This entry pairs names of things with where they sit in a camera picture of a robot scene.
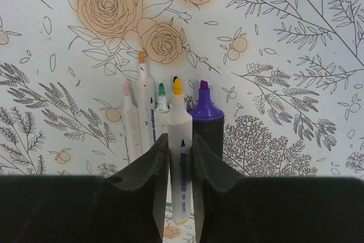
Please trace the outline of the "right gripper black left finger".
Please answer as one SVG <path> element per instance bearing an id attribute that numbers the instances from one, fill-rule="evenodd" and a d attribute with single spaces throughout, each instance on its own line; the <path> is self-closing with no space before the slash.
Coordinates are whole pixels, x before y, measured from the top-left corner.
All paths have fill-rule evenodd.
<path id="1" fill-rule="evenodd" d="M 168 137 L 116 174 L 2 176 L 2 242 L 161 242 Z"/>

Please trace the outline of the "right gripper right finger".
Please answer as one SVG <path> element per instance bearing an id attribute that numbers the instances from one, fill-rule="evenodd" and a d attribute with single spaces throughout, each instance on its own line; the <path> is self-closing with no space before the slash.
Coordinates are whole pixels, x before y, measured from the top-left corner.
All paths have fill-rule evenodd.
<path id="1" fill-rule="evenodd" d="M 198 242 L 362 242 L 363 181 L 356 178 L 248 178 L 192 147 Z"/>

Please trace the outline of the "pink cap marker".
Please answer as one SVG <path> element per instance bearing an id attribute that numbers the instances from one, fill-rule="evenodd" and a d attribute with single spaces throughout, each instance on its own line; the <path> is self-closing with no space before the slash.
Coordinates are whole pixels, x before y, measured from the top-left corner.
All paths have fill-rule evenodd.
<path id="1" fill-rule="evenodd" d="M 128 163 L 132 163 L 142 154 L 142 140 L 139 127 L 138 108 L 133 103 L 131 87 L 128 81 L 123 83 L 122 121 Z"/>

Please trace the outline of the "purple cap marker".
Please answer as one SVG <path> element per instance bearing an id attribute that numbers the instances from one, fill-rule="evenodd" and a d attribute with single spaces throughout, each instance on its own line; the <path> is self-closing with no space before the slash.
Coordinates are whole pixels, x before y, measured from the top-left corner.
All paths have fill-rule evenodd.
<path id="1" fill-rule="evenodd" d="M 193 118 L 193 131 L 202 138 L 211 152 L 222 159 L 225 114 L 212 102 L 207 81 L 200 81 L 197 105 L 189 114 Z"/>

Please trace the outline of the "yellow cap marker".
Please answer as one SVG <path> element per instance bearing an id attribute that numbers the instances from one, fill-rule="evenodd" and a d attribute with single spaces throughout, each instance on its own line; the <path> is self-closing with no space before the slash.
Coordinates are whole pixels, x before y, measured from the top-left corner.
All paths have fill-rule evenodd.
<path id="1" fill-rule="evenodd" d="M 167 122 L 172 219 L 175 224 L 182 225 L 191 215 L 193 121 L 184 106 L 183 83 L 180 78 L 173 82 L 171 104 Z"/>

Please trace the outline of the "green cap marker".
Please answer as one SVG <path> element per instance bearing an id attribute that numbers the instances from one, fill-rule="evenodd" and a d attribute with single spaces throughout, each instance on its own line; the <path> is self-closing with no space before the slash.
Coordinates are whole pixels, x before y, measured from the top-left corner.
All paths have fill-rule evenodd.
<path id="1" fill-rule="evenodd" d="M 156 141 L 162 134 L 168 132 L 168 113 L 169 107 L 167 104 L 165 87 L 163 83 L 160 83 L 158 87 L 157 106 L 154 110 L 154 141 Z"/>

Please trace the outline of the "orange cap marker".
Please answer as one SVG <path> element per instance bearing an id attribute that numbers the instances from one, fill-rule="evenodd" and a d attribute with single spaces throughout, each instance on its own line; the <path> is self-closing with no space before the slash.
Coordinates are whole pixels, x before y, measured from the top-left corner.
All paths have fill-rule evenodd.
<path id="1" fill-rule="evenodd" d="M 142 151 L 146 153 L 155 142 L 155 91 L 154 82 L 150 77 L 143 51 L 138 57 L 139 76 L 136 82 L 136 102 L 139 115 L 139 127 L 142 141 Z"/>

